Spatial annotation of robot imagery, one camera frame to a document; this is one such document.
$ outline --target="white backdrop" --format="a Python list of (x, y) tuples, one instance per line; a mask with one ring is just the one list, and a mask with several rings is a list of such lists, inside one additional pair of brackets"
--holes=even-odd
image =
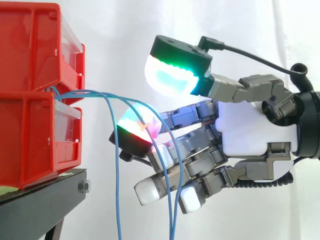
[[(312, 0), (57, 0), (65, 19), (86, 46), (86, 88), (145, 101), (160, 112), (200, 98), (164, 97), (145, 81), (144, 66), (155, 35), (196, 45), (202, 35), (289, 67), (302, 61), (316, 79), (319, 13)], [(212, 71), (239, 79), (279, 72), (230, 52), (211, 52)], [(113, 101), (117, 119), (127, 107)], [(62, 240), (117, 239), (115, 147), (107, 104), (77, 103), (83, 110), (83, 154), (91, 192), (64, 221)], [(193, 214), (179, 210), (176, 239), (313, 240), (320, 238), (319, 164), (297, 166), (296, 181), (269, 189), (224, 189)], [(120, 162), (120, 206), (124, 240), (169, 238), (168, 202), (140, 206), (134, 185), (153, 174), (137, 162)]]

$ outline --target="black metal stand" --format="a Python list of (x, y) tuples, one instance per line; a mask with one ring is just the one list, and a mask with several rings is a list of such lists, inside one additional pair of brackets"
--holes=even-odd
[(86, 198), (79, 184), (85, 169), (22, 191), (0, 196), (1, 240), (59, 240), (64, 217)]

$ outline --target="red storage bin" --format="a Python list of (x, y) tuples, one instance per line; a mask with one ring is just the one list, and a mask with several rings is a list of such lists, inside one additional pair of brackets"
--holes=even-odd
[(1, 91), (85, 88), (85, 46), (58, 4), (0, 1), (0, 73)]
[(0, 186), (25, 187), (81, 163), (82, 112), (50, 92), (0, 92)]

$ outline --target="glowing led light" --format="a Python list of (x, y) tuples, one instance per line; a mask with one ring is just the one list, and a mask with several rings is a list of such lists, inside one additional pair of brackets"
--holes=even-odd
[(137, 137), (152, 143), (147, 133), (146, 127), (148, 127), (148, 129), (150, 130), (152, 137), (156, 139), (161, 129), (161, 121), (146, 106), (136, 103), (133, 105), (133, 107), (141, 115), (143, 121), (145, 122), (145, 125), (142, 124), (142, 122), (139, 120), (139, 118), (131, 108), (129, 108), (124, 113), (117, 125), (136, 135)]
[(199, 81), (193, 72), (168, 65), (151, 55), (146, 61), (144, 74), (148, 84), (166, 96), (190, 94)]

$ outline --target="screw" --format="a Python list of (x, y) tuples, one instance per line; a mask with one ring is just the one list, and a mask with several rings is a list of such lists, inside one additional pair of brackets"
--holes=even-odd
[(78, 184), (78, 192), (83, 194), (88, 194), (91, 189), (91, 182), (90, 180), (83, 180)]

